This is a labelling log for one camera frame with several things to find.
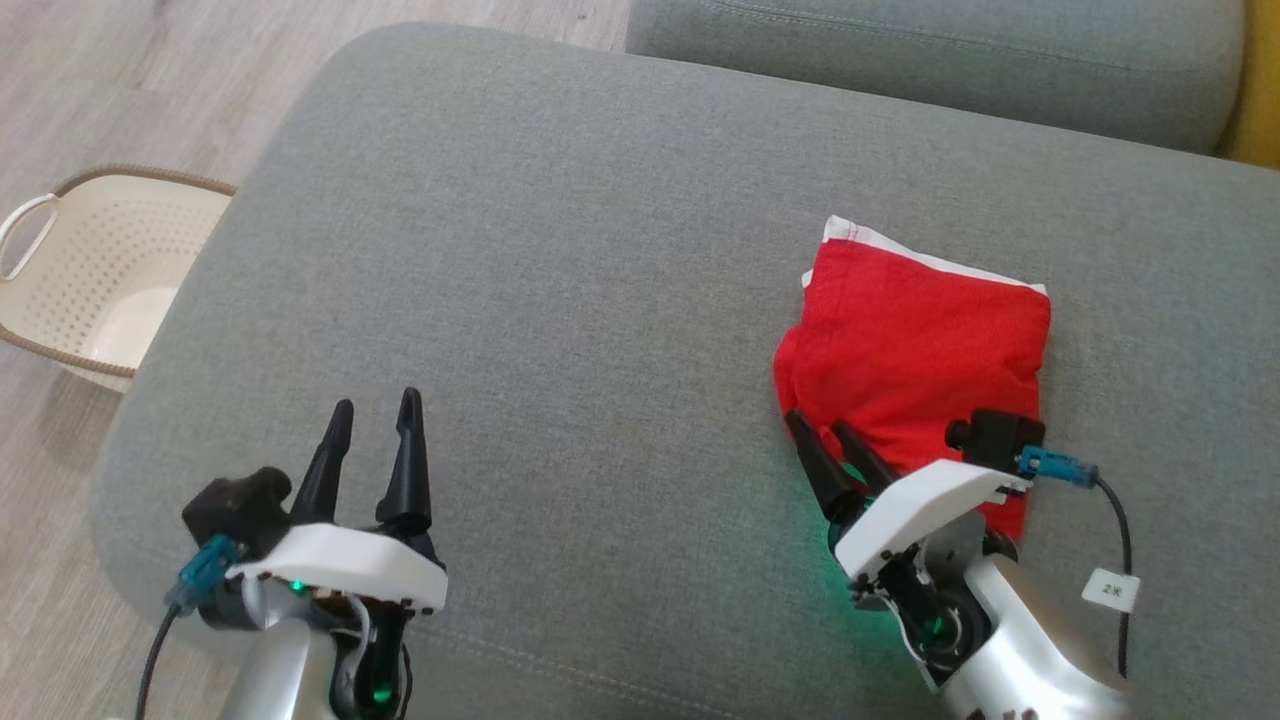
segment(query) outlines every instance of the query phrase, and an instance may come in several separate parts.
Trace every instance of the basket handle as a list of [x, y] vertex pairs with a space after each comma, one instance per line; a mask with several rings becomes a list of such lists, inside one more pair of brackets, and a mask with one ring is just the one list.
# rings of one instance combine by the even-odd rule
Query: basket handle
[[[13, 231], [22, 224], [22, 220], [28, 214], [35, 211], [37, 208], [41, 208], [56, 200], [58, 196], [54, 195], [52, 192], [50, 192], [49, 195], [41, 195], [40, 197], [28, 200], [22, 205], [19, 205], [17, 210], [10, 213], [9, 217], [5, 218], [4, 223], [0, 223], [0, 258], [4, 256], [4, 246], [9, 242], [10, 233], [13, 233]], [[58, 211], [54, 210], [52, 217], [50, 217], [49, 222], [45, 223], [45, 229], [40, 231], [40, 234], [36, 236], [36, 240], [31, 241], [31, 247], [28, 247], [27, 251], [22, 254], [22, 258], [18, 260], [18, 264], [14, 265], [12, 270], [9, 270], [9, 274], [0, 275], [0, 282], [8, 282], [18, 277], [18, 273], [20, 273], [22, 269], [27, 266], [27, 261], [31, 260], [31, 256], [36, 254], [36, 249], [40, 247], [41, 242], [44, 242], [45, 236], [49, 234], [49, 228], [54, 225], [54, 220], [56, 219], [58, 219]]]

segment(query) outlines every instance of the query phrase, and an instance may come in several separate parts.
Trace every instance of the blue cable connector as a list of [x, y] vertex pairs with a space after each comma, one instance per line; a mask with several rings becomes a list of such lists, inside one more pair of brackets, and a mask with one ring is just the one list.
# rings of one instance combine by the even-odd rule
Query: blue cable connector
[[1098, 482], [1098, 466], [1080, 462], [1064, 452], [1050, 452], [1043, 447], [1028, 445], [1023, 447], [1018, 460], [1018, 473], [1024, 478], [1056, 478], [1073, 486], [1089, 489]]
[[239, 553], [230, 538], [214, 536], [178, 573], [178, 582], [164, 596], [165, 605], [177, 607], [179, 618], [191, 615], [236, 562], [239, 562]]

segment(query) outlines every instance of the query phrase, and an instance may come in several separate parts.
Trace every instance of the gray fabric surface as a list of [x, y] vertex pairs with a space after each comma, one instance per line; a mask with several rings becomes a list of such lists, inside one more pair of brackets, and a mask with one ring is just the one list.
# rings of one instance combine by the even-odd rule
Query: gray fabric surface
[[[293, 110], [125, 398], [93, 530], [159, 618], [207, 480], [306, 468], [357, 421], [371, 518], [406, 384], [428, 411], [449, 606], [412, 625], [420, 717], [929, 717], [859, 614], [771, 364], [823, 222], [1047, 283], [1055, 447], [1133, 521], [1143, 715], [1280, 705], [1280, 174], [878, 96], [488, 31], [401, 26]], [[1119, 565], [1101, 493], [1046, 486], [1025, 564]], [[197, 633], [209, 647], [241, 647]]]
[[1235, 100], [1242, 0], [635, 0], [627, 51], [1194, 152]]

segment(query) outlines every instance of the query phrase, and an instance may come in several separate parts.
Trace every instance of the white cable label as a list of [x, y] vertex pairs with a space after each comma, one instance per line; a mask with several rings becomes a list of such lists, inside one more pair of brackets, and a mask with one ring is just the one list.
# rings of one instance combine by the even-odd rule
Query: white cable label
[[1138, 600], [1139, 587], [1142, 587], [1139, 578], [1098, 568], [1084, 585], [1080, 597], [1120, 612], [1133, 612], [1133, 602]]

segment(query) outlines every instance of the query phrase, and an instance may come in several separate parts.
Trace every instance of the white cloth edge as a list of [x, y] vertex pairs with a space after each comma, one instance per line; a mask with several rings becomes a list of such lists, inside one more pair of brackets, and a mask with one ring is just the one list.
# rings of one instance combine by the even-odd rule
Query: white cloth edge
[[[872, 247], [877, 247], [879, 250], [884, 250], [895, 255], [901, 255], [902, 258], [909, 258], [911, 260], [915, 260], [916, 263], [920, 263], [922, 265], [927, 265], [929, 268], [933, 268], [934, 270], [940, 270], [943, 273], [954, 273], [956, 275], [965, 275], [970, 278], [978, 278], [983, 281], [991, 281], [1018, 287], [1029, 287], [1041, 295], [1046, 296], [1048, 295], [1048, 292], [1044, 290], [1044, 286], [1041, 283], [1034, 283], [1034, 284], [1025, 283], [1021, 281], [1016, 281], [1014, 278], [1001, 275], [998, 273], [991, 273], [988, 270], [980, 270], [978, 268], [970, 268], [968, 265], [952, 263], [951, 260], [943, 260], [942, 258], [934, 258], [933, 255], [915, 252], [909, 247], [899, 242], [895, 242], [884, 237], [883, 234], [873, 231], [872, 228], [855, 224], [850, 220], [846, 220], [845, 218], [841, 218], [840, 215], [832, 215], [827, 218], [827, 227], [823, 228], [822, 241], [827, 242], [831, 238], [847, 240], [851, 242], [860, 242], [863, 245], [869, 245]], [[810, 282], [813, 282], [813, 270], [808, 270], [805, 272], [805, 274], [800, 275], [800, 287], [809, 287]]]

